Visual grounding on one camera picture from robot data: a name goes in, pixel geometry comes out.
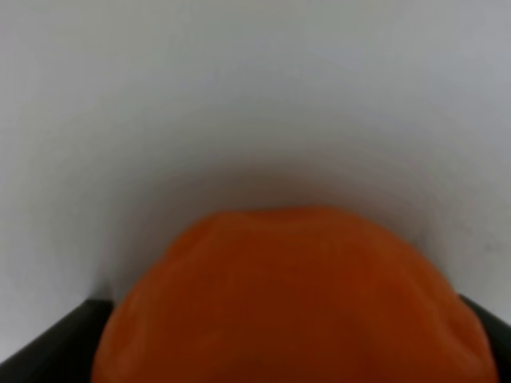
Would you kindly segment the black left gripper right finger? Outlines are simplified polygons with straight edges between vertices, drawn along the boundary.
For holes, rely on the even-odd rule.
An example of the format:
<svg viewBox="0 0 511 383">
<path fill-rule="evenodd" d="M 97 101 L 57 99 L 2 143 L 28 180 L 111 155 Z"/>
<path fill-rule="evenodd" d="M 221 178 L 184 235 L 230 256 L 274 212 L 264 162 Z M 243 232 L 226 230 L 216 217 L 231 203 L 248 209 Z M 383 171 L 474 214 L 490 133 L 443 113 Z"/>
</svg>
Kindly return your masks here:
<svg viewBox="0 0 511 383">
<path fill-rule="evenodd" d="M 484 307 L 478 305 L 465 295 L 460 295 L 463 302 L 477 315 L 482 323 L 495 361 L 499 382 L 510 383 L 511 380 L 511 329 L 504 322 Z"/>
</svg>

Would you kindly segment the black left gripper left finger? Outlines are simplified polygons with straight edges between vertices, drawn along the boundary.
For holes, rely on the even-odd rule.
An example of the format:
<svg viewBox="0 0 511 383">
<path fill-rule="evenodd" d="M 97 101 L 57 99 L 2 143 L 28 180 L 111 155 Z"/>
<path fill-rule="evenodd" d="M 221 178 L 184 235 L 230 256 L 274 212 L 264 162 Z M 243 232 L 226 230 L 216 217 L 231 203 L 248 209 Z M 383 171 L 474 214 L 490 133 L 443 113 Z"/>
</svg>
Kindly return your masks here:
<svg viewBox="0 0 511 383">
<path fill-rule="evenodd" d="M 2 382 L 90 382 L 113 303 L 88 299 L 1 363 Z"/>
</svg>

